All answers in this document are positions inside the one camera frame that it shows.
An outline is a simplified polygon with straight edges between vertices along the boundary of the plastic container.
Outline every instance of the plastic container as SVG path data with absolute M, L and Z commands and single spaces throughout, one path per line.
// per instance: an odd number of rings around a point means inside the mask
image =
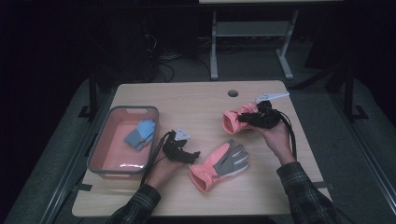
M 124 139 L 142 119 L 152 119 L 156 125 L 153 140 L 141 150 L 136 150 Z M 88 169 L 105 179 L 141 178 L 154 150 L 158 126 L 159 111 L 154 106 L 113 107 L 96 137 L 87 161 Z

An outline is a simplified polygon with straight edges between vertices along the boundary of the white object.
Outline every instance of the white object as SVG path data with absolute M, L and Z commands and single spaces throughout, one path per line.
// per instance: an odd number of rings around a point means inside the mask
M 190 139 L 190 137 L 191 136 L 188 133 L 186 133 L 183 129 L 178 128 L 176 131 L 175 140 L 177 141 L 187 140 Z
M 288 95 L 290 95 L 290 93 L 288 91 L 282 92 L 282 93 L 270 93 L 270 94 L 264 93 L 260 97 L 256 98 L 256 103 L 259 103 L 261 101 L 274 100 L 276 98 L 280 98 L 280 97 L 284 97 L 284 96 L 288 96 Z
M 128 163 L 123 163 L 120 165 L 120 167 L 137 167 L 137 168 L 143 168 L 145 167 L 144 165 L 137 165 L 137 164 L 128 164 Z

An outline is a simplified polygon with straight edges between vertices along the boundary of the pink glove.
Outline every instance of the pink glove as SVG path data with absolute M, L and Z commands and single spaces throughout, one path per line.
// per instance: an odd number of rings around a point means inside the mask
M 224 131 L 234 134 L 248 126 L 246 122 L 238 121 L 238 115 L 241 115 L 242 113 L 257 113 L 259 110 L 256 105 L 256 102 L 250 102 L 236 111 L 224 111 L 221 123 Z
M 190 166 L 190 179 L 202 192 L 209 191 L 225 177 L 235 176 L 248 168 L 248 153 L 244 146 L 233 147 L 233 139 L 210 154 L 203 164 Z

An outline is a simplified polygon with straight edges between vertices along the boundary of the tabletop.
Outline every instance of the tabletop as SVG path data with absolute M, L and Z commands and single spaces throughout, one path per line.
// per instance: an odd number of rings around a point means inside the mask
M 237 91 L 230 97 L 228 91 Z M 279 161 L 264 139 L 251 130 L 230 135 L 221 126 L 222 112 L 235 110 L 263 93 L 285 92 L 280 81 L 232 81 L 149 83 L 120 85 L 112 107 L 116 105 L 154 105 L 160 111 L 160 130 L 155 144 L 171 130 L 182 128 L 191 135 L 185 151 L 201 151 L 196 164 L 228 139 L 245 146 L 250 165 L 242 174 L 219 182 L 207 193 L 190 181 L 185 166 L 162 189 L 162 199 L 154 216 L 230 216 L 288 214 L 289 201 L 276 174 Z M 271 100 L 274 109 L 284 112 L 296 135 L 298 161 L 313 182 L 322 182 L 318 165 L 304 135 L 289 96 Z M 138 180 L 108 180 L 87 170 L 84 185 L 73 206 L 77 217 L 110 216 L 124 206 L 137 191 Z M 330 198 L 327 189 L 319 189 Z

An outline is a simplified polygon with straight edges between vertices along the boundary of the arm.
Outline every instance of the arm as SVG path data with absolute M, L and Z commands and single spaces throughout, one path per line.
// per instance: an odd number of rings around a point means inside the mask
M 161 150 L 158 158 L 164 156 Z M 106 222 L 106 224 L 143 224 L 146 223 L 154 208 L 161 199 L 161 188 L 174 171 L 184 163 L 173 162 L 164 158 L 151 168 L 146 184 L 139 188 L 134 196 L 122 208 L 117 210 Z
M 286 125 L 279 122 L 271 130 L 251 128 L 264 137 L 268 147 L 279 159 L 281 167 L 276 172 L 288 195 L 294 222 L 339 223 L 332 202 L 318 191 L 301 164 L 294 159 Z

